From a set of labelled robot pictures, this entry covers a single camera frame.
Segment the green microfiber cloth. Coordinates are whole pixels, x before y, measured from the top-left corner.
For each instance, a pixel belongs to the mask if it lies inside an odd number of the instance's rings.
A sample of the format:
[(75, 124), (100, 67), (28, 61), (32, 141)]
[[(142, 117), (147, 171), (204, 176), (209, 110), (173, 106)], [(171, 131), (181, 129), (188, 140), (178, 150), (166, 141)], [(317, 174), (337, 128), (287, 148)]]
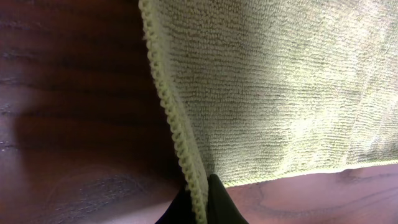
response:
[(140, 0), (198, 223), (227, 187), (397, 162), (396, 1)]

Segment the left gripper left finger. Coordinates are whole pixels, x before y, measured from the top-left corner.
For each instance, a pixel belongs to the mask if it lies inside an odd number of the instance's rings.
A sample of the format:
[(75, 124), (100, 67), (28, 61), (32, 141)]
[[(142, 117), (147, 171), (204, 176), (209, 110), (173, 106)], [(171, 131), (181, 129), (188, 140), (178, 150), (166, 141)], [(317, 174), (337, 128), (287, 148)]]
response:
[(190, 191), (182, 187), (155, 224), (196, 224)]

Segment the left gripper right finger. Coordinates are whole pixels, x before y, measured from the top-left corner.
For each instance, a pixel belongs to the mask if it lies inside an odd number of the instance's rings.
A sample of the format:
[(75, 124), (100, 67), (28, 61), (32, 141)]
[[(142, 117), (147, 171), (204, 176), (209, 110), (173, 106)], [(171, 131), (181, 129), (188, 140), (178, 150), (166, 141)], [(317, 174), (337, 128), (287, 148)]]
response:
[(248, 224), (216, 174), (208, 177), (208, 224)]

